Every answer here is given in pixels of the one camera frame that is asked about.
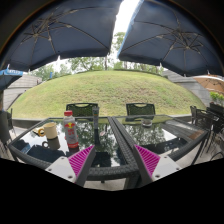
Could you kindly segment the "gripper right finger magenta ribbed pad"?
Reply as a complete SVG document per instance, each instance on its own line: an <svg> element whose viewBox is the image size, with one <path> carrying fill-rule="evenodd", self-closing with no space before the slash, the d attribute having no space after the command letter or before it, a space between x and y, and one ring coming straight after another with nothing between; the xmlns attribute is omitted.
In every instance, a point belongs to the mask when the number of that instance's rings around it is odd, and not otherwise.
<svg viewBox="0 0 224 224"><path fill-rule="evenodd" d="M181 170L169 156L159 156L139 145L134 145L133 155L139 168L142 186Z"/></svg>

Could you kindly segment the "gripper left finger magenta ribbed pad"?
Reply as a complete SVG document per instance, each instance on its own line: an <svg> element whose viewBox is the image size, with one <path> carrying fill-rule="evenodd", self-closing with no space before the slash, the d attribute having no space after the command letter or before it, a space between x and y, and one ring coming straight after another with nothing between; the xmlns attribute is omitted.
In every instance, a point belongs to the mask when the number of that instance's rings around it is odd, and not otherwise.
<svg viewBox="0 0 224 224"><path fill-rule="evenodd" d="M46 171L83 187L96 152L94 145L70 157L59 157Z"/></svg>

